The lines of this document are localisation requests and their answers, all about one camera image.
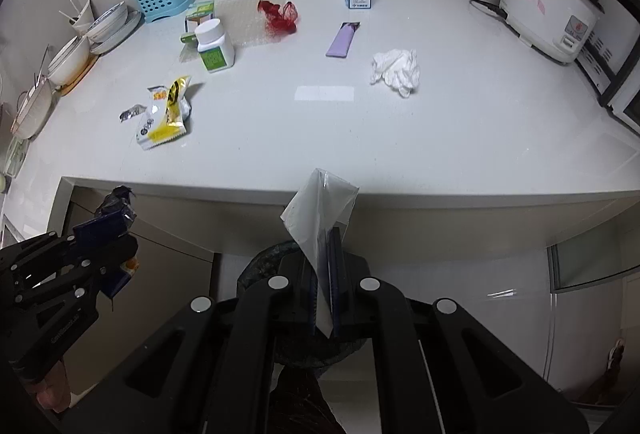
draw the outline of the plastic bag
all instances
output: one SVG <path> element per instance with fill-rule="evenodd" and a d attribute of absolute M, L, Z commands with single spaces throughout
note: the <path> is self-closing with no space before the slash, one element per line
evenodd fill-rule
<path fill-rule="evenodd" d="M 280 10 L 280 5 L 274 5 L 271 2 L 260 0 L 258 2 L 258 11 L 263 11 L 267 18 L 266 28 L 268 32 L 274 34 L 293 34 L 296 31 L 296 19 L 298 11 L 296 5 L 287 2 Z"/>
<path fill-rule="evenodd" d="M 284 209 L 280 219 L 295 239 L 318 276 L 316 326 L 327 337 L 333 330 L 329 306 L 329 281 L 326 269 L 326 245 L 329 232 L 336 226 L 344 236 L 358 187 L 322 169 L 311 173 Z"/>
<path fill-rule="evenodd" d="M 136 141 L 145 151 L 187 132 L 184 121 L 191 112 L 191 106 L 186 102 L 184 92 L 190 80 L 188 76 L 180 77 L 170 88 L 148 88 L 152 102 L 140 120 L 136 135 Z"/>

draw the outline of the green label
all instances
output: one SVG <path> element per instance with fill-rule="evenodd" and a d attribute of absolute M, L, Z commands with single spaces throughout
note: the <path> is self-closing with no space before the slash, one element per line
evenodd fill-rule
<path fill-rule="evenodd" d="M 220 50 L 219 46 L 212 48 L 211 50 L 207 50 L 206 52 L 201 52 L 200 56 L 202 57 L 204 66 L 206 66 L 209 71 L 224 68 L 226 66 L 225 56 L 222 55 L 222 50 Z"/>
<path fill-rule="evenodd" d="M 214 13 L 214 2 L 209 2 L 206 4 L 195 5 L 185 14 L 185 19 L 194 18 L 199 19 L 202 16 L 213 15 Z"/>
<path fill-rule="evenodd" d="M 196 34 L 194 34 L 193 32 L 187 32 L 186 34 L 182 34 L 180 36 L 180 40 L 185 43 L 196 42 L 197 41 Z"/>

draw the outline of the white pill bottle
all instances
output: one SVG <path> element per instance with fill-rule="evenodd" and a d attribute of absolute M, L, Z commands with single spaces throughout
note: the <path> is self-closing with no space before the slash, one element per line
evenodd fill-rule
<path fill-rule="evenodd" d="M 234 65 L 236 52 L 219 19 L 198 25 L 195 34 L 198 52 L 207 71 L 220 71 Z"/>

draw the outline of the kitchen counter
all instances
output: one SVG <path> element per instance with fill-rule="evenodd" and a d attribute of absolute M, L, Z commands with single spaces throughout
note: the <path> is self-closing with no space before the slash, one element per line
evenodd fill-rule
<path fill-rule="evenodd" d="M 640 138 L 598 106 L 575 65 L 527 48 L 468 0 L 291 0 L 298 31 L 209 74 L 178 61 L 181 16 L 144 24 L 100 57 L 30 145 L 3 212 L 25 237 L 59 229 L 74 184 L 212 201 L 287 204 L 312 169 L 376 207 L 491 207 L 640 193 Z M 324 56 L 360 21 L 347 59 Z M 374 53 L 415 48 L 407 100 L 369 85 Z M 186 136 L 136 143 L 146 87 L 192 75 Z"/>

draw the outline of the stack of plates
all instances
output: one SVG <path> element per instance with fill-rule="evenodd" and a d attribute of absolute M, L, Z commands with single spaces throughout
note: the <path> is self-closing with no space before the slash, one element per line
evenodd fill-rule
<path fill-rule="evenodd" d="M 127 10 L 124 1 L 111 7 L 89 26 L 86 36 L 91 42 L 104 42 L 109 39 L 127 20 Z"/>
<path fill-rule="evenodd" d="M 102 53 L 107 53 L 109 50 L 115 48 L 123 40 L 127 39 L 127 37 L 129 37 L 129 34 L 131 34 L 131 32 L 136 29 L 141 17 L 142 13 L 140 13 L 140 11 L 138 10 L 129 12 L 125 23 L 121 27 L 119 27 L 119 29 L 117 29 L 113 34 L 111 34 L 105 41 L 97 42 L 96 44 L 94 44 L 91 47 L 90 52 L 94 55 L 101 55 Z"/>

